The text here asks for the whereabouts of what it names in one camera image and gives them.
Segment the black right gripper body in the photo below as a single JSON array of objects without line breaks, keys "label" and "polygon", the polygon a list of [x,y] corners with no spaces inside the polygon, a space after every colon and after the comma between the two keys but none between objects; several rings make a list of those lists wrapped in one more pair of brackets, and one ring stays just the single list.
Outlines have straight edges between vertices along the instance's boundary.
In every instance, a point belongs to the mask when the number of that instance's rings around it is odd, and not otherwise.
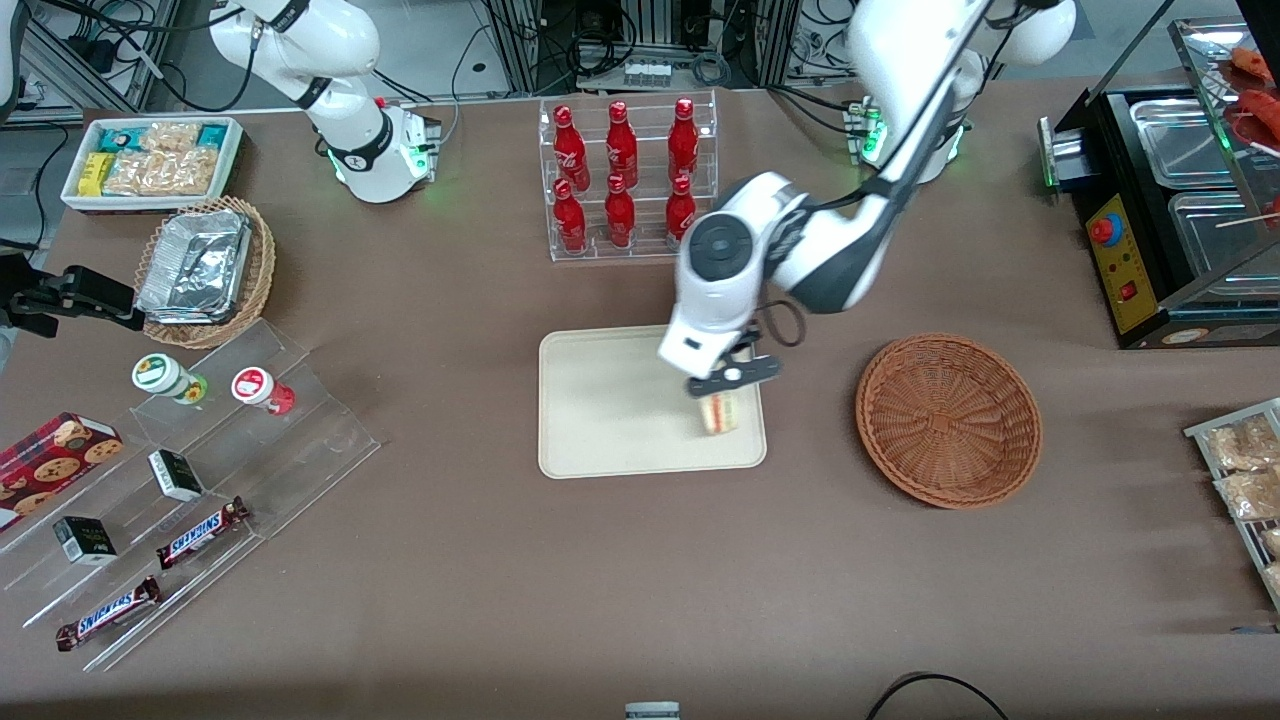
[{"label": "black right gripper body", "polygon": [[47,287],[50,279],[33,269],[22,254],[1,255],[1,328],[24,331],[44,338],[58,334],[59,320],[54,316],[63,310],[61,297]]}]

